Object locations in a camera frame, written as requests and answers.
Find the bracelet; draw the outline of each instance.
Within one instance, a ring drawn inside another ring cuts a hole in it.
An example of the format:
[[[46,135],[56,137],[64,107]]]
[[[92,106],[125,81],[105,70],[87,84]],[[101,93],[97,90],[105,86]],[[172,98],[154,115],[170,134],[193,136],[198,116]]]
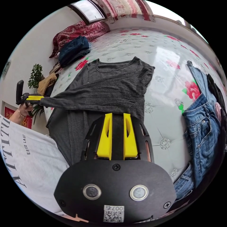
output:
[[[22,115],[22,114],[20,113],[19,109],[18,109],[18,113],[20,114],[20,116],[21,116],[23,119],[26,118],[26,116],[24,116],[24,115]]]

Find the window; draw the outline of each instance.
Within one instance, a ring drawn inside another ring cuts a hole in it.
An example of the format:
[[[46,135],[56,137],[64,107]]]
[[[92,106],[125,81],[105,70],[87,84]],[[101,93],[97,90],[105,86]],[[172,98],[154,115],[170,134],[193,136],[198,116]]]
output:
[[[91,0],[80,0],[68,7],[74,10],[87,25],[107,18],[102,8]]]
[[[163,6],[160,6],[158,4],[155,4],[153,2],[150,2],[150,1],[146,1],[146,2],[150,6],[153,14],[159,15],[162,17],[167,17],[167,18],[177,21],[178,23],[185,26],[184,19],[182,17],[180,17],[179,15],[177,15],[176,13],[174,13],[173,11],[171,11]]]

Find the green leaves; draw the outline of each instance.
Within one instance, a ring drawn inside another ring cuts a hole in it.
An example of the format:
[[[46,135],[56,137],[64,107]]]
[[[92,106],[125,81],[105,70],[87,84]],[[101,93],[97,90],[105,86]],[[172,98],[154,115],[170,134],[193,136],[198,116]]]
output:
[[[43,74],[41,73],[43,70],[42,66],[39,64],[35,64],[31,71],[31,76],[28,81],[28,87],[31,88],[38,88],[39,82],[43,79]]]
[[[34,117],[34,122],[33,124],[35,124],[35,120],[36,120],[36,117],[37,117],[37,114],[39,113],[39,117],[41,116],[41,114],[44,112],[44,107],[43,106],[40,106],[40,105],[36,105],[32,111],[32,115]]]
[[[196,81],[195,81],[195,80],[193,80],[192,82],[194,82],[194,83],[197,85],[197,83],[196,83]]]
[[[184,92],[185,94],[187,94],[187,89],[184,88],[184,89],[182,90],[182,92]]]
[[[183,110],[183,109],[184,109],[183,103],[181,103],[181,104],[178,106],[178,109],[179,109],[179,110]]]

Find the wall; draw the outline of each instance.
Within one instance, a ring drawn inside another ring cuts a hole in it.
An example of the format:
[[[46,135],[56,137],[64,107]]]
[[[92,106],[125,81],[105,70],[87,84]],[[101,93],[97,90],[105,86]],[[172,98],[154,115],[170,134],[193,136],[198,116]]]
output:
[[[132,27],[132,26],[142,26],[150,27],[153,29],[162,30],[163,32],[169,32],[180,36],[181,38],[189,41],[191,46],[198,50],[208,61],[210,61],[219,71],[222,81],[227,88],[227,79],[223,69],[218,65],[216,61],[216,55],[212,49],[203,41],[200,37],[194,34],[192,31],[187,29],[185,26],[180,25],[177,22],[171,20],[165,20],[159,17],[155,17],[156,22],[145,21],[141,18],[119,18],[113,24],[108,21],[106,23],[109,25],[110,29],[117,29],[122,27]]]
[[[56,59],[49,58],[54,36],[80,20],[74,11],[63,7],[44,18],[24,36],[9,58],[11,65],[6,77],[0,81],[0,105],[4,101],[17,107],[16,85],[19,80],[24,80],[23,92],[34,92],[27,86],[33,65],[41,64],[42,73],[47,76],[57,62]]]

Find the floral bedsheet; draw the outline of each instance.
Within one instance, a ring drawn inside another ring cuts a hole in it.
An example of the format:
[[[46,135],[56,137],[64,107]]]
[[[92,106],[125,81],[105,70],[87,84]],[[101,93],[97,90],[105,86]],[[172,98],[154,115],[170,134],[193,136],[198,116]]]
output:
[[[144,124],[152,141],[153,161],[175,181],[190,160],[183,137],[186,126],[182,113],[200,94],[187,66],[188,60],[213,77],[227,106],[225,87],[212,64],[179,37],[144,27],[111,31],[92,42],[92,50],[88,55],[59,71],[51,96],[64,91],[88,62],[97,58],[102,62],[128,61],[134,56],[155,66],[145,94]],[[52,111],[52,108],[45,108],[47,120]]]

